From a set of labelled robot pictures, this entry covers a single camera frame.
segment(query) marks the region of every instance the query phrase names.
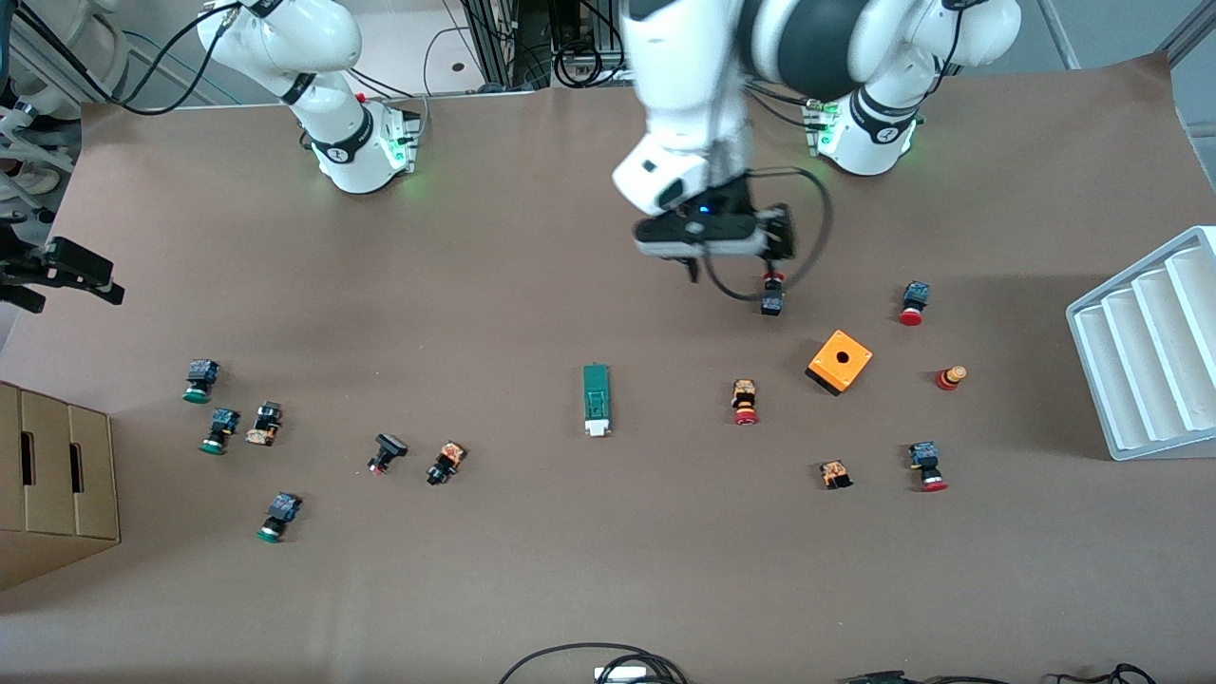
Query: wire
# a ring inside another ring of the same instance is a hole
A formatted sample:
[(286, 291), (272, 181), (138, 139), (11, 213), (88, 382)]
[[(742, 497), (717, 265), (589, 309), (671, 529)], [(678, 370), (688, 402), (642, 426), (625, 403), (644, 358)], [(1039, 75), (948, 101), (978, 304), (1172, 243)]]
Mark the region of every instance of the wire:
[(767, 111), (770, 114), (777, 117), (778, 119), (781, 119), (781, 120), (783, 120), (786, 123), (792, 123), (792, 124), (796, 125), (798, 128), (803, 129), (804, 131), (807, 130), (805, 122), (792, 119), (792, 118), (787, 117), (786, 114), (778, 112), (777, 110), (773, 110), (767, 102), (765, 102), (764, 100), (761, 100), (760, 97), (758, 97), (755, 92), (751, 92), (749, 90), (744, 90), (743, 94), (747, 95), (748, 97), (751, 97), (753, 100), (755, 100), (758, 105), (760, 105), (761, 107), (764, 107), (765, 111)]
[[(596, 678), (595, 684), (607, 684), (608, 678), (612, 677), (613, 671), (627, 662), (640, 662), (643, 666), (653, 669), (655, 677), (644, 678), (644, 680), (647, 682), (662, 682), (664, 684), (688, 684), (688, 678), (685, 677), (685, 673), (681, 672), (680, 667), (676, 663), (669, 661), (663, 656), (657, 656), (654, 654), (644, 654), (644, 655), (630, 654), (612, 660), (610, 662), (608, 662), (608, 665), (603, 667), (602, 671), (599, 671), (599, 677)], [(635, 682), (643, 682), (643, 679), (630, 679), (630, 684)]]
[(485, 30), (490, 32), (490, 34), (497, 38), (499, 40), (516, 39), (514, 34), (507, 33), (499, 27), (491, 27), (490, 24), (488, 24), (484, 17), (473, 11), (473, 7), (469, 6), (468, 0), (460, 0), (460, 4), (465, 7), (465, 11), (468, 12), (468, 16), (475, 17), (478, 19), (478, 23), (485, 27)]
[(422, 122), (418, 124), (418, 140), (427, 133), (427, 123), (430, 120), (430, 99), (422, 99)]
[(123, 108), (126, 110), (128, 112), (131, 112), (133, 114), (139, 114), (141, 117), (158, 117), (161, 114), (168, 114), (169, 112), (180, 107), (186, 100), (190, 99), (190, 96), (195, 92), (195, 89), (198, 88), (198, 82), (203, 78), (203, 72), (207, 71), (207, 65), (210, 63), (212, 54), (215, 52), (215, 46), (219, 45), (221, 35), (224, 35), (224, 32), (221, 30), (215, 32), (215, 38), (212, 39), (210, 46), (207, 47), (207, 54), (203, 55), (202, 63), (198, 65), (198, 72), (195, 73), (195, 79), (190, 82), (190, 85), (186, 88), (186, 91), (181, 94), (181, 97), (178, 97), (176, 102), (169, 105), (168, 107), (161, 107), (159, 110), (137, 110), (135, 107), (128, 106), (126, 102), (123, 102)]
[(1147, 672), (1126, 662), (1116, 665), (1115, 669), (1110, 671), (1109, 674), (1099, 674), (1098, 677), (1083, 678), (1075, 674), (1048, 674), (1047, 677), (1054, 678), (1055, 684), (1060, 684), (1062, 682), (1077, 682), (1080, 684), (1131, 684), (1124, 678), (1124, 674), (1128, 672), (1142, 678), (1145, 684), (1156, 684)]
[[(135, 30), (124, 30), (123, 33), (126, 34), (130, 38), (139, 38), (140, 40), (147, 43), (148, 45), (156, 47), (157, 50), (164, 50), (163, 45), (161, 45), (156, 40), (152, 40), (151, 38), (143, 35), (142, 33), (139, 33), (139, 32), (135, 32)], [(167, 52), (165, 56), (169, 57), (170, 60), (173, 60), (174, 62), (178, 62), (178, 65), (180, 65), (182, 68), (187, 68), (187, 69), (193, 71), (190, 65), (187, 65), (186, 62), (184, 62), (180, 57), (178, 57), (173, 52)], [(227, 97), (229, 100), (236, 102), (237, 105), (242, 103), (240, 100), (236, 99), (235, 95), (232, 95), (231, 92), (229, 92), (227, 90), (225, 90), (224, 88), (221, 88), (218, 83), (215, 83), (214, 80), (207, 78), (206, 75), (203, 77), (203, 83), (206, 83), (207, 85), (210, 85), (215, 90), (220, 91), (225, 97)]]
[[(548, 75), (547, 75), (547, 74), (545, 73), (545, 62), (544, 62), (544, 61), (542, 61), (542, 60), (540, 58), (540, 56), (537, 56), (537, 55), (536, 55), (536, 50), (539, 50), (539, 49), (541, 49), (541, 47), (545, 47), (546, 45), (547, 45), (547, 43), (541, 43), (540, 45), (536, 45), (536, 46), (531, 46), (531, 47), (529, 47), (528, 45), (518, 45), (518, 44), (516, 45), (516, 50), (517, 50), (517, 52), (516, 52), (516, 56), (514, 56), (514, 57), (512, 57), (510, 62), (507, 62), (507, 66), (508, 66), (508, 67), (510, 67), (510, 66), (511, 66), (511, 63), (512, 63), (512, 62), (514, 62), (514, 61), (516, 61), (516, 58), (517, 58), (517, 57), (519, 56), (519, 52), (518, 52), (518, 50), (519, 50), (520, 47), (523, 49), (523, 54), (524, 54), (524, 55), (527, 55), (527, 56), (529, 56), (529, 57), (531, 57), (531, 58), (533, 58), (533, 62), (534, 62), (534, 63), (533, 63), (533, 66), (528, 67), (528, 68), (527, 68), (527, 69), (524, 71), (524, 73), (523, 73), (523, 78), (524, 78), (525, 80), (524, 80), (524, 83), (522, 83), (522, 84), (520, 84), (519, 86), (517, 86), (517, 88), (523, 88), (523, 86), (525, 86), (527, 84), (530, 84), (530, 83), (534, 83), (534, 82), (537, 82), (537, 80), (544, 80), (545, 78), (548, 78)], [(533, 72), (533, 69), (534, 69), (534, 68), (537, 68), (537, 69), (540, 69), (540, 72), (541, 72), (541, 73), (540, 73), (540, 77), (537, 77), (537, 78), (533, 78), (533, 79), (529, 79), (529, 78), (528, 78), (528, 75), (529, 75), (529, 74), (531, 74), (531, 72)]]
[(654, 655), (649, 651), (638, 649), (637, 646), (630, 646), (627, 644), (613, 644), (606, 641), (579, 641), (574, 644), (562, 644), (561, 646), (550, 646), (547, 649), (541, 649), (528, 654), (527, 656), (519, 658), (516, 665), (511, 666), (511, 669), (499, 679), (499, 684), (506, 684), (511, 675), (514, 674), (520, 667), (528, 665), (529, 662), (550, 654), (557, 654), (561, 651), (575, 651), (582, 649), (607, 649), (614, 651), (627, 651), (630, 655), (618, 657), (604, 666), (599, 677), (596, 679), (596, 684), (604, 684), (608, 677), (612, 675), (612, 669), (620, 665), (621, 662), (637, 661), (646, 663), (651, 669), (657, 673), (655, 677), (642, 677), (638, 679), (631, 679), (631, 684), (643, 684), (643, 683), (655, 683), (655, 684), (688, 684), (688, 679), (685, 677), (683, 672), (668, 658), (663, 656)]
[[(460, 26), (460, 22), (456, 21), (456, 15), (452, 13), (452, 9), (447, 6), (447, 0), (441, 0), (441, 1), (444, 4), (444, 10), (447, 11), (447, 18), (450, 18), (452, 21), (452, 27), (455, 27), (455, 28), (469, 28), (469, 29), (472, 28), (472, 27), (467, 27), (467, 26), (466, 27)], [(477, 58), (477, 52), (474, 52), (473, 49), (469, 47), (468, 40), (465, 39), (465, 34), (460, 33), (460, 32), (457, 32), (456, 34), (460, 35), (460, 41), (463, 43), (465, 44), (465, 49), (468, 50), (468, 56), (472, 57), (473, 66), (477, 67), (477, 73), (482, 74), (482, 80), (485, 82), (485, 83), (489, 83), (490, 79), (485, 78), (485, 72), (482, 69), (482, 62), (480, 62), (480, 60)]]
[[(827, 185), (824, 185), (818, 176), (806, 169), (798, 167), (773, 167), (748, 172), (748, 178), (779, 178), (786, 175), (800, 175), (814, 183), (815, 187), (820, 191), (820, 200), (822, 203), (820, 232), (815, 236), (815, 245), (811, 246), (811, 251), (806, 253), (806, 258), (803, 259), (798, 270), (794, 271), (794, 275), (792, 275), (789, 281), (786, 284), (784, 290), (788, 292), (801, 282), (804, 277), (806, 277), (806, 274), (811, 271), (811, 268), (815, 267), (815, 264), (823, 256), (823, 251), (828, 246), (828, 237), (832, 235), (833, 222), (835, 220), (835, 208), (832, 204), (832, 194), (828, 192)], [(759, 302), (764, 297), (762, 292), (755, 295), (743, 295), (727, 287), (722, 280), (717, 277), (717, 271), (714, 269), (714, 262), (710, 257), (709, 247), (704, 243), (702, 245), (702, 258), (705, 260), (705, 273), (709, 274), (709, 279), (714, 282), (714, 286), (727, 297), (738, 299), (739, 302)]]
[(356, 74), (354, 72), (354, 69), (347, 69), (347, 73), (350, 74), (350, 78), (358, 80), (367, 90), (371, 90), (372, 92), (379, 95), (381, 97), (383, 97), (385, 100), (392, 100), (393, 99), (393, 96), (389, 95), (388, 92), (384, 92), (379, 88), (376, 88), (375, 85), (372, 85), (372, 84), (367, 83), (366, 80), (364, 80), (359, 74)]
[[(586, 6), (586, 9), (590, 10), (592, 15), (595, 15), (599, 21), (602, 21), (609, 28), (609, 30), (612, 30), (613, 37), (617, 39), (618, 45), (625, 44), (625, 40), (621, 38), (620, 32), (617, 30), (617, 22), (610, 21), (598, 9), (596, 9), (595, 5), (592, 5), (587, 0), (579, 0), (579, 2)], [(567, 68), (564, 60), (568, 52), (574, 52), (574, 54), (590, 52), (591, 55), (595, 56), (596, 61), (592, 65), (591, 71), (587, 73), (586, 78), (576, 79), (573, 75), (570, 75), (570, 72)], [(591, 41), (587, 40), (586, 38), (570, 40), (563, 44), (561, 47), (558, 47), (557, 55), (553, 56), (553, 65), (554, 65), (553, 75), (562, 85), (574, 89), (596, 88), (606, 83), (609, 83), (614, 78), (617, 78), (617, 74), (620, 73), (620, 69), (624, 68), (625, 66), (625, 51), (621, 50), (620, 56), (617, 58), (617, 65), (613, 67), (612, 72), (609, 72), (608, 75), (604, 75), (603, 78), (599, 78), (601, 74), (603, 74), (603, 68), (604, 68), (603, 55), (601, 55), (599, 50), (596, 49), (596, 46), (592, 45)]]
[[(365, 74), (364, 72), (361, 72), (359, 69), (355, 69), (355, 68), (350, 69), (350, 75), (355, 77), (355, 79), (359, 80), (359, 83), (362, 83), (364, 85), (367, 85), (366, 83), (364, 83), (365, 80), (370, 80), (370, 82), (375, 83), (376, 85), (379, 85), (381, 88), (384, 88), (384, 89), (390, 90), (393, 92), (401, 94), (402, 97), (417, 97), (417, 95), (411, 95), (411, 94), (406, 92), (405, 90), (401, 90), (400, 88), (393, 88), (392, 85), (384, 83), (383, 80), (376, 80), (375, 78), (372, 78), (372, 77), (370, 77), (370, 75)], [(376, 90), (371, 85), (367, 85), (367, 88), (371, 88), (372, 90)]]
[(934, 679), (933, 684), (1008, 684), (1000, 679), (989, 679), (987, 677), (945, 677), (941, 679)]
[(924, 94), (924, 97), (921, 97), (921, 102), (924, 102), (927, 97), (936, 92), (938, 89), (941, 88), (942, 79), (946, 78), (946, 69), (950, 68), (950, 61), (955, 58), (955, 50), (958, 49), (958, 34), (963, 30), (963, 12), (966, 11), (966, 7), (958, 10), (958, 16), (955, 17), (955, 38), (950, 41), (950, 52), (946, 52), (946, 61), (941, 65), (941, 68), (938, 69), (938, 80), (933, 83), (933, 88)]
[[(208, 11), (203, 12), (202, 15), (198, 15), (197, 17), (195, 17), (193, 19), (191, 19), (186, 26), (181, 27), (181, 29), (178, 30), (178, 33), (173, 34), (173, 37), (169, 38), (169, 41), (164, 44), (164, 46), (161, 49), (161, 51), (157, 52), (156, 57), (152, 60), (152, 63), (148, 65), (148, 71), (145, 72), (143, 73), (143, 78), (141, 78), (140, 82), (135, 84), (135, 88), (131, 89), (130, 95), (128, 95), (126, 97), (123, 99), (123, 103), (124, 105), (130, 105), (131, 101), (135, 100), (135, 97), (140, 94), (140, 91), (143, 90), (143, 86), (147, 85), (148, 79), (152, 78), (152, 74), (156, 73), (156, 68), (161, 65), (161, 60), (163, 60), (165, 57), (165, 55), (169, 54), (169, 50), (179, 40), (181, 40), (182, 37), (185, 37), (187, 33), (192, 32), (196, 27), (198, 27), (198, 24), (203, 23), (206, 19), (210, 18), (213, 15), (218, 15), (220, 12), (226, 12), (227, 10), (231, 10), (232, 7), (240, 7), (240, 6), (241, 6), (240, 2), (230, 2), (230, 4), (223, 5), (220, 7), (212, 7), (210, 10), (208, 10)], [(224, 32), (216, 32), (216, 38), (220, 34), (223, 34), (223, 33)], [(198, 73), (202, 73), (204, 68), (207, 68), (207, 62), (206, 61), (203, 62), (203, 65), (201, 65), (198, 67)]]
[[(191, 22), (190, 26), (187, 26), (187, 28), (185, 28), (182, 30), (179, 30), (174, 35), (174, 38), (170, 39), (169, 43), (165, 44), (165, 47), (164, 47), (163, 52), (168, 52), (168, 49), (171, 47), (173, 44), (176, 40), (179, 40), (182, 35), (185, 35), (185, 32), (188, 30), (190, 28), (193, 28), (195, 26), (197, 26), (198, 23), (201, 23), (203, 19), (206, 19), (206, 18), (213, 16), (213, 15), (216, 15), (216, 13), (223, 12), (223, 11), (232, 10), (233, 7), (240, 7), (240, 4), (238, 2), (232, 2), (232, 4), (229, 4), (229, 5), (220, 6), (220, 7), (213, 7), (212, 10), (204, 12), (203, 15), (199, 15), (195, 21)], [(58, 52), (60, 56), (62, 56), (64, 58), (64, 61), (67, 61), (68, 65), (71, 65), (72, 68), (75, 69), (75, 72), (78, 74), (80, 74), (80, 77), (89, 84), (89, 86), (92, 88), (98, 95), (101, 95), (101, 97), (106, 102), (108, 102), (111, 105), (118, 105), (119, 107), (126, 110), (128, 112), (131, 112), (131, 113), (135, 113), (135, 114), (141, 114), (141, 116), (158, 116), (158, 114), (163, 114), (163, 113), (167, 113), (167, 112), (171, 112), (173, 110), (180, 107), (181, 103), (185, 102), (193, 94), (195, 89), (198, 86), (198, 82), (202, 79), (203, 72), (207, 69), (207, 65), (210, 62), (212, 54), (215, 50), (215, 45), (219, 44), (220, 37), (223, 37), (224, 33), (227, 30), (227, 26), (220, 26), (220, 28), (215, 32), (215, 39), (212, 41), (212, 45), (208, 47), (207, 55), (203, 56), (203, 62), (199, 65), (198, 71), (195, 73), (195, 79), (191, 82), (190, 86), (186, 88), (186, 91), (182, 92), (181, 97), (178, 99), (176, 102), (174, 102), (169, 107), (163, 107), (161, 110), (139, 110), (139, 108), (135, 108), (135, 107), (130, 106), (130, 100), (134, 99), (135, 95), (139, 94), (139, 88), (142, 88), (142, 84), (147, 83), (147, 79), (151, 78), (151, 74), (156, 71), (156, 66), (159, 65), (161, 58), (163, 58), (163, 56), (164, 56), (163, 54), (158, 55), (152, 61), (152, 65), (148, 67), (147, 73), (143, 74), (143, 79), (140, 82), (140, 85), (137, 86), (136, 91), (133, 92), (125, 100), (118, 100), (117, 97), (114, 97), (113, 94), (107, 92), (106, 89), (102, 88), (96, 82), (96, 79), (92, 78), (92, 74), (89, 73), (89, 67), (86, 67), (80, 61), (80, 58), (77, 57), (75, 54), (72, 52), (71, 49), (68, 49), (67, 45), (63, 44), (63, 41), (60, 39), (60, 37), (56, 35), (55, 32), (51, 30), (51, 28), (49, 26), (46, 26), (46, 22), (44, 22), (41, 19), (41, 17), (39, 17), (34, 12), (29, 11), (29, 9), (26, 7), (26, 6), (23, 6), (23, 5), (17, 9), (16, 13), (17, 13), (18, 17), (21, 17), (22, 21), (24, 21), (30, 28), (33, 28), (34, 32), (38, 33), (38, 35), (43, 40), (45, 40), (51, 47), (54, 47), (55, 51)]]
[(430, 43), (427, 45), (427, 52), (422, 56), (422, 89), (426, 91), (427, 95), (430, 95), (432, 97), (434, 96), (434, 92), (430, 91), (430, 85), (427, 84), (427, 63), (430, 62), (430, 49), (435, 46), (435, 40), (439, 40), (440, 35), (445, 33), (451, 33), (454, 30), (472, 30), (472, 29), (467, 26), (457, 26), (452, 28), (440, 29), (438, 33), (435, 33), (435, 35), (430, 38)]
[(806, 103), (806, 100), (799, 100), (798, 97), (793, 97), (790, 95), (782, 95), (781, 92), (776, 92), (776, 91), (769, 90), (767, 88), (760, 85), (759, 83), (756, 83), (754, 80), (749, 80), (748, 83), (744, 84), (744, 86), (748, 90), (754, 90), (754, 91), (756, 91), (756, 92), (759, 92), (761, 95), (766, 95), (769, 97), (772, 97), (773, 100), (779, 100), (779, 101), (787, 102), (789, 105), (805, 105)]

